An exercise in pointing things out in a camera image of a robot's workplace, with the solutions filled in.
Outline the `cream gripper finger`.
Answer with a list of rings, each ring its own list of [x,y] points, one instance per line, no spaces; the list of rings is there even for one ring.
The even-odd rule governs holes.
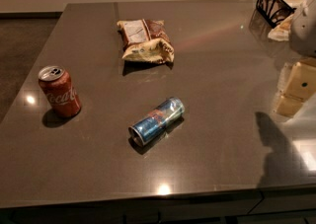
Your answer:
[[[278,79],[275,113],[294,117],[315,93],[316,59],[308,57],[293,64],[285,63]]]

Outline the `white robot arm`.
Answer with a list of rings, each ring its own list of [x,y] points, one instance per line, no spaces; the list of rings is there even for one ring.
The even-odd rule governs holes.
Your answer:
[[[281,69],[273,112],[293,118],[316,93],[316,0],[304,0],[295,10],[289,45],[303,58]]]

